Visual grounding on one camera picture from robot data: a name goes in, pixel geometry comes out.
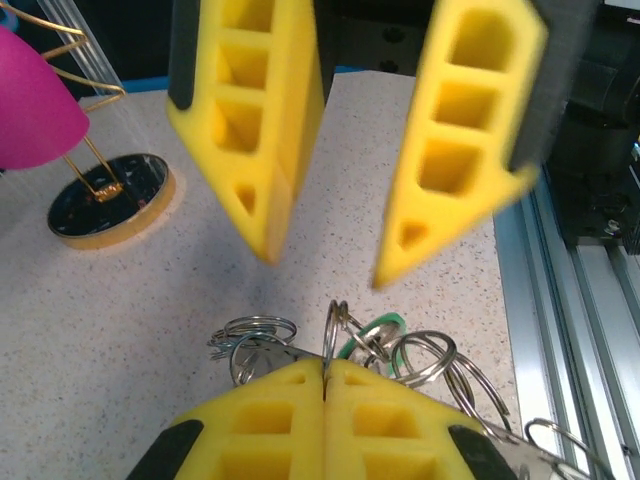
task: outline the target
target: pink object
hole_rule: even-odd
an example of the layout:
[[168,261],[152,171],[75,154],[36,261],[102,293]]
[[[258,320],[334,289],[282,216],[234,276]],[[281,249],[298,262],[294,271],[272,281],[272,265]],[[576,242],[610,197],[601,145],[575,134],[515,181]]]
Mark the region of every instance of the pink object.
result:
[[0,168],[31,168],[55,160],[87,130],[89,117],[51,66],[0,27]]

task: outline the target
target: yellow foam block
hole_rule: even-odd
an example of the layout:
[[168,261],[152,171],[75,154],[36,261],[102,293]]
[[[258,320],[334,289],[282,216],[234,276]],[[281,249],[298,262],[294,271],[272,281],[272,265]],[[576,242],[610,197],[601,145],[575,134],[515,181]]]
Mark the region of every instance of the yellow foam block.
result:
[[242,237],[275,263],[324,110],[313,2],[198,5],[192,102],[169,99],[169,120]]
[[[203,428],[176,480],[473,480],[448,428],[482,431],[458,410],[346,360],[331,363],[323,400],[321,359],[237,388],[174,425],[188,421]],[[183,448],[179,438],[172,445],[167,455]]]
[[547,39],[529,0],[440,0],[416,75],[374,287],[416,268],[533,185],[507,169]]
[[448,432],[470,417],[347,360],[331,363],[325,478],[474,480]]
[[323,382],[301,360],[176,419],[204,428],[176,480],[321,480]]

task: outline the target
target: black rubber pad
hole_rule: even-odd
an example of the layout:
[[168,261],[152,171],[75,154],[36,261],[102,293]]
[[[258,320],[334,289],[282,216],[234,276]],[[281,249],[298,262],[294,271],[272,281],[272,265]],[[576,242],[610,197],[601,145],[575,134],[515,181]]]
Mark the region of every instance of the black rubber pad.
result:
[[198,439],[204,424],[187,420],[162,432],[127,480],[173,480]]
[[476,480],[518,480],[486,436],[462,425],[449,427],[449,435]]
[[529,1],[546,23],[549,37],[511,155],[512,172],[547,160],[555,127],[600,3],[600,0]]
[[193,102],[200,0],[174,0],[169,53],[169,98],[180,110]]

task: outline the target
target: speckled countertop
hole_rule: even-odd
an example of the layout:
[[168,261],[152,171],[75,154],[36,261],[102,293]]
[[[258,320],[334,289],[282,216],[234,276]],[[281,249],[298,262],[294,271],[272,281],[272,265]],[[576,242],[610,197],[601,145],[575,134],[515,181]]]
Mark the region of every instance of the speckled countertop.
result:
[[[155,153],[177,178],[168,211],[139,238],[80,252],[50,234],[48,205],[72,179],[61,161],[1,179],[0,478],[124,478],[174,416],[231,388],[226,364],[208,359],[215,329],[277,314],[298,324],[297,346],[320,352],[331,298],[362,321],[396,311],[410,330],[448,333],[517,418],[491,222],[404,282],[369,289],[412,87],[380,73],[336,77],[277,268],[240,240],[170,129],[162,92],[91,114],[107,156]],[[73,158],[92,162],[81,147]]]

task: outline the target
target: gold wire stand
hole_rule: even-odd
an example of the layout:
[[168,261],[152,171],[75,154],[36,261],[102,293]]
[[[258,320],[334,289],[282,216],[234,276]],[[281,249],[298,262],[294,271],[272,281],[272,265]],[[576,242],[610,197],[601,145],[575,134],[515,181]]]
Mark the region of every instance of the gold wire stand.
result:
[[[61,33],[68,33],[70,35],[75,35],[75,36],[79,37],[77,40],[74,40],[71,43],[68,43],[66,45],[62,45],[60,47],[57,47],[57,48],[54,48],[52,50],[49,50],[47,52],[42,53],[41,56],[42,56],[42,58],[44,60],[50,60],[52,58],[55,58],[55,57],[58,57],[60,55],[65,54],[65,53],[68,53],[71,50],[73,50],[74,48],[79,48],[79,47],[87,44],[88,41],[89,41],[89,39],[87,38],[87,35],[80,29],[67,27],[67,26],[64,26],[64,25],[58,25],[57,23],[52,23],[52,22],[49,22],[47,20],[43,20],[42,18],[34,17],[33,15],[29,15],[28,13],[25,13],[22,10],[18,10],[17,8],[12,7],[11,5],[7,4],[6,2],[0,1],[0,8],[5,9],[5,10],[13,13],[18,18],[20,18],[20,19],[22,19],[22,20],[24,20],[26,22],[33,23],[33,24],[38,25],[40,27],[46,28],[48,30],[54,30],[54,31],[61,32]],[[71,80],[72,82],[76,82],[76,83],[79,83],[81,85],[87,85],[87,86],[93,87],[93,88],[100,88],[100,89],[103,89],[103,90],[115,92],[114,95],[111,95],[111,96],[108,96],[106,98],[103,98],[102,100],[100,100],[100,101],[98,101],[98,102],[96,102],[96,103],[84,108],[83,111],[85,113],[89,113],[89,112],[92,112],[93,110],[97,110],[98,108],[101,108],[101,107],[104,107],[106,105],[109,105],[110,103],[113,103],[113,102],[119,100],[120,98],[124,97],[125,94],[126,94],[124,89],[122,87],[118,86],[118,85],[110,85],[110,84],[107,84],[107,83],[96,82],[94,80],[89,80],[87,78],[82,78],[82,77],[79,77],[78,75],[74,75],[72,73],[65,72],[64,70],[60,70],[59,68],[54,67],[53,65],[51,66],[51,68],[60,77],[66,78],[67,80]],[[106,202],[108,200],[111,200],[116,195],[118,195],[119,193],[122,192],[122,184],[120,183],[118,178],[113,173],[111,167],[109,166],[109,164],[105,160],[104,156],[102,156],[102,154],[98,151],[98,149],[95,147],[93,142],[89,139],[89,137],[85,136],[84,137],[84,141],[88,145],[88,147],[91,150],[91,152],[98,159],[98,161],[105,167],[105,169],[107,170],[107,172],[109,173],[109,175],[113,179],[114,183],[106,185],[105,187],[103,187],[103,188],[101,188],[99,190],[95,190],[94,188],[91,187],[91,185],[86,180],[86,178],[84,178],[84,176],[82,175],[82,172],[73,163],[71,158],[68,155],[64,155],[63,158],[67,162],[69,167],[71,167],[71,169],[76,174],[78,179],[82,182],[82,184],[85,187],[87,187],[89,192],[91,192],[91,194],[94,196],[94,198],[98,202]]]

